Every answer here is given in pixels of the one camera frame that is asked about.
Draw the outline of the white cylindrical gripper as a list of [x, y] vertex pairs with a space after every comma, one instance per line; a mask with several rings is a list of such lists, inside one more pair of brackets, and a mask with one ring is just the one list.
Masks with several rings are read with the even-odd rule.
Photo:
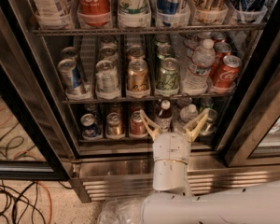
[[152, 145], [154, 161], [181, 161], [188, 164], [190, 143], [195, 141], [206, 123], [209, 108], [206, 108], [195, 119], [184, 126], [186, 136], [179, 133], [161, 133], [161, 127], [152, 121], [143, 109], [139, 113], [148, 134], [154, 141]]

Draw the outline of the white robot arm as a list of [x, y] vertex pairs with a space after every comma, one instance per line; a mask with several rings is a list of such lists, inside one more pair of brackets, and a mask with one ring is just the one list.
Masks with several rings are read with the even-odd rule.
[[208, 119], [205, 109], [182, 133], [164, 133], [141, 110], [153, 139], [153, 189], [142, 202], [143, 224], [280, 224], [280, 181], [194, 196], [187, 179], [190, 145]]

